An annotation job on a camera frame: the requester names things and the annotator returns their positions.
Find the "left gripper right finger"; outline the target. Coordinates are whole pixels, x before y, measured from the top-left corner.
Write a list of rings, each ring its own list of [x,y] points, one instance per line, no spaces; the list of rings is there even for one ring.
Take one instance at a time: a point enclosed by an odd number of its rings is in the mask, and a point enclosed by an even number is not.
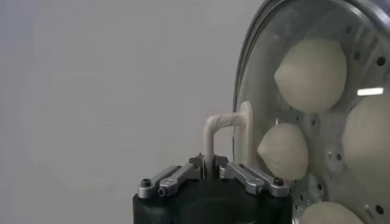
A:
[[[234,179],[241,183],[246,192],[259,195],[263,191],[274,197],[287,197],[289,186],[278,177],[272,177],[262,170],[255,169],[243,164],[231,163],[226,157],[216,155],[214,164],[218,169],[220,179]]]

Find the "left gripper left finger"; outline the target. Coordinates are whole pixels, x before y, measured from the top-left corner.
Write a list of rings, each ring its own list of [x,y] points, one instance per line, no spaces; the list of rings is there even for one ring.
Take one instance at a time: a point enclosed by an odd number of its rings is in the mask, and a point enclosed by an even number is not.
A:
[[[178,193],[180,186],[189,180],[203,179],[203,155],[199,154],[188,160],[183,166],[168,166],[152,178],[141,180],[138,198],[164,198]]]

